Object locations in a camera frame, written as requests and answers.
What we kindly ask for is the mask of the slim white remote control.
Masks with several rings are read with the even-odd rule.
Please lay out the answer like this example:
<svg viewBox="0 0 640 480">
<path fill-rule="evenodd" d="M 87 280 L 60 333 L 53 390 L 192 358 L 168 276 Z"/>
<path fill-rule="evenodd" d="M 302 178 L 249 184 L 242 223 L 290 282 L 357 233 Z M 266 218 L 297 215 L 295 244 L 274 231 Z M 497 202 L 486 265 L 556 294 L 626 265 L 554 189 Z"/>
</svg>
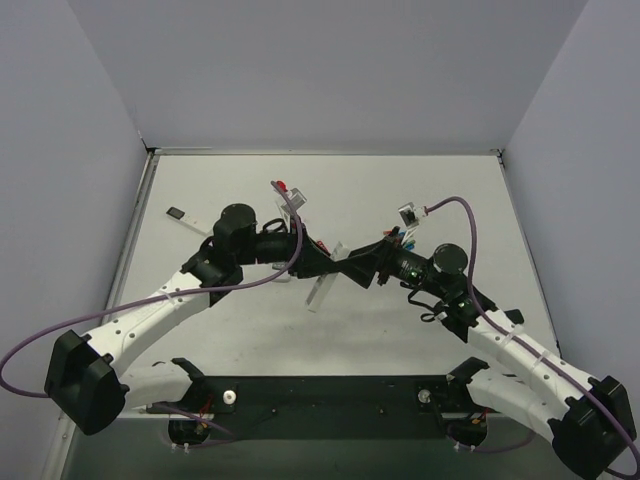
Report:
<svg viewBox="0 0 640 480">
<path fill-rule="evenodd" d="M 338 242 L 334 247 L 330 258 L 333 261 L 343 260 L 349 255 L 349 253 L 350 249 L 341 242 Z M 316 280 L 312 290 L 310 291 L 305 301 L 305 305 L 308 311 L 317 313 L 320 310 L 320 307 L 326 296 L 328 295 L 331 287 L 335 283 L 337 276 L 337 273 L 329 273 L 320 276 Z"/>
</svg>

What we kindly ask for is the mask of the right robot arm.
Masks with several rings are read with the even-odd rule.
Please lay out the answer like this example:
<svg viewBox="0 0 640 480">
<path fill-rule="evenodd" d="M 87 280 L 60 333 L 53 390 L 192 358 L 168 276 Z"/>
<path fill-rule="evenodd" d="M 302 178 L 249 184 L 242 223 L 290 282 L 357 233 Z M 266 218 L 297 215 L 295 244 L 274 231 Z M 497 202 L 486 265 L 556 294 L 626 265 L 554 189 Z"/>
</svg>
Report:
<svg viewBox="0 0 640 480">
<path fill-rule="evenodd" d="M 639 452 L 625 388 L 570 365 L 482 296 L 459 246 L 443 244 L 424 258 L 385 238 L 350 254 L 341 269 L 363 287 L 394 277 L 438 298 L 435 321 L 510 373 L 504 378 L 487 367 L 473 373 L 466 383 L 471 401 L 545 439 L 576 475 L 596 479 L 624 450 Z"/>
</svg>

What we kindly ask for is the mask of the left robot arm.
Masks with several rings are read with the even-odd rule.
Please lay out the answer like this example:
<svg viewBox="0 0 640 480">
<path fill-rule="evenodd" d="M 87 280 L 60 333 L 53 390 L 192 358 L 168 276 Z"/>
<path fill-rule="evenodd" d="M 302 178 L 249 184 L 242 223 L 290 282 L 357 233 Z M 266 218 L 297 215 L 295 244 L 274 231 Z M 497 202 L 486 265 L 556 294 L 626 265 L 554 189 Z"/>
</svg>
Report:
<svg viewBox="0 0 640 480">
<path fill-rule="evenodd" d="M 198 251 L 152 296 L 123 307 L 110 322 L 83 335 L 73 330 L 54 343 L 45 392 L 86 435 L 114 422 L 128 408 L 173 402 L 193 411 L 205 387 L 172 365 L 135 372 L 134 361 L 188 318 L 244 287 L 243 266 L 281 264 L 285 272 L 317 278 L 324 286 L 349 249 L 327 252 L 291 214 L 284 226 L 259 229 L 255 211 L 232 204 L 221 213 Z"/>
</svg>

